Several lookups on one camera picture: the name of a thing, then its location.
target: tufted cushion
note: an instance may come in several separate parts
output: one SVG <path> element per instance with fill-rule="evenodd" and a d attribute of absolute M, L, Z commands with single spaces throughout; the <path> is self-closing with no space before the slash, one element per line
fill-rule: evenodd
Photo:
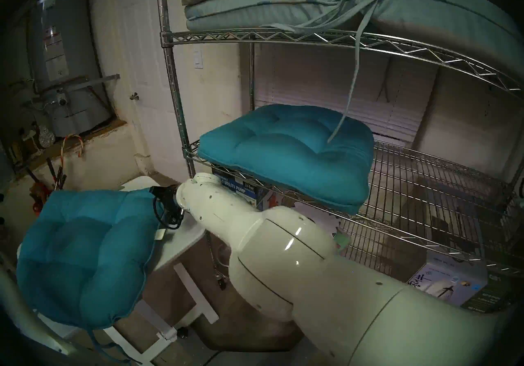
<path fill-rule="evenodd" d="M 204 134 L 198 155 L 356 214 L 369 194 L 373 134 L 346 118 L 327 143 L 340 118 L 326 108 L 267 105 Z"/>
<path fill-rule="evenodd" d="M 85 329 L 129 315 L 158 228 L 152 198 L 147 189 L 53 192 L 20 251 L 16 274 L 27 303 Z"/>

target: water heater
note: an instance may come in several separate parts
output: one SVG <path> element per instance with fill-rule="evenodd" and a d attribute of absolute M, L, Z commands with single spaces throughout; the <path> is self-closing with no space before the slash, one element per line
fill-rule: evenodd
<path fill-rule="evenodd" d="M 87 0 L 40 0 L 28 26 L 36 88 L 53 132 L 86 132 L 110 118 L 90 32 Z"/>

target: metal wire shelving unit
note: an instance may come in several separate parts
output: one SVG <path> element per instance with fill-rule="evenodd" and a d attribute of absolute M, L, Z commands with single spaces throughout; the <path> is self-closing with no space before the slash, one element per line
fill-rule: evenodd
<path fill-rule="evenodd" d="M 524 160 L 510 183 L 474 169 L 401 146 L 375 141 L 369 173 L 370 194 L 357 215 L 326 207 L 296 190 L 269 184 L 248 173 L 225 168 L 198 156 L 199 141 L 187 135 L 173 47 L 187 43 L 242 43 L 250 47 L 250 102 L 255 108 L 254 43 L 296 43 L 354 48 L 355 32 L 326 31 L 307 35 L 270 28 L 229 29 L 204 32 L 171 32 L 167 0 L 158 0 L 160 41 L 182 151 L 190 176 L 194 164 L 214 167 L 294 200 L 317 207 L 342 219 L 341 231 L 350 235 L 343 251 L 349 259 L 401 281 L 434 250 L 457 260 L 478 262 L 488 269 L 515 277 L 524 276 L 524 257 L 516 251 L 523 213 L 513 189 L 524 170 Z M 465 55 L 409 39 L 363 33 L 361 49 L 419 59 L 455 69 L 524 99 L 517 80 Z"/>

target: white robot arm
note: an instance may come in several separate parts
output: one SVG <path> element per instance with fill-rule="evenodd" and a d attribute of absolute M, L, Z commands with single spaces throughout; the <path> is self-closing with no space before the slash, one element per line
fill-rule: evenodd
<path fill-rule="evenodd" d="M 232 250 L 230 281 L 268 317 L 294 320 L 344 365 L 474 365 L 509 312 L 478 315 L 336 255 L 326 232 L 298 212 L 259 212 L 198 173 L 177 203 Z"/>

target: cushion tag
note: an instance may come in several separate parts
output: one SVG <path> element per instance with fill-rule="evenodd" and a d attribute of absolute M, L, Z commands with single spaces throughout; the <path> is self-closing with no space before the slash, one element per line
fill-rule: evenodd
<path fill-rule="evenodd" d="M 164 238 L 164 234 L 166 233 L 166 229 L 157 229 L 157 232 L 155 233 L 155 240 L 162 240 Z"/>

